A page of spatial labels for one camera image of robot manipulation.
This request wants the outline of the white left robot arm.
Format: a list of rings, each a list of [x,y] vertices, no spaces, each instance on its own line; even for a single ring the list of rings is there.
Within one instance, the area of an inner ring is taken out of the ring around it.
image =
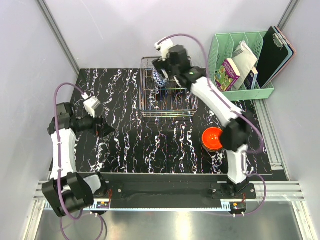
[[[53,165],[49,181],[42,184],[42,193],[55,214],[65,217],[94,204],[94,198],[103,198],[108,193],[100,173],[81,177],[76,168],[76,134],[90,132],[105,139],[115,129],[105,119],[86,115],[76,117],[73,105],[59,103],[57,117],[49,124],[48,134],[53,144]]]

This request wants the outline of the orange glossy bowl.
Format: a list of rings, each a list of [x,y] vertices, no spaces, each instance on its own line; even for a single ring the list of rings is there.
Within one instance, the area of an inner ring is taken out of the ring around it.
[[[223,148],[220,136],[223,131],[218,127],[207,128],[201,136],[202,146],[209,152],[216,152]]]

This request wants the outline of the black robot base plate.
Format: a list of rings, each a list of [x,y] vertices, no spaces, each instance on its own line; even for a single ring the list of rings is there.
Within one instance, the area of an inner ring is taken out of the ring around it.
[[[214,211],[221,201],[256,200],[253,183],[240,192],[225,174],[101,173],[111,190],[112,211]]]

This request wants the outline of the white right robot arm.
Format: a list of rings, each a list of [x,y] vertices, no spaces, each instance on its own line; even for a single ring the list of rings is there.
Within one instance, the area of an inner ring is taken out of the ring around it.
[[[156,71],[198,97],[220,121],[222,133],[219,142],[226,151],[228,162],[225,189],[230,197],[239,198],[249,184],[244,168],[252,114],[234,105],[201,68],[192,66],[182,45],[163,42],[155,44],[155,49],[161,54],[152,62]]]

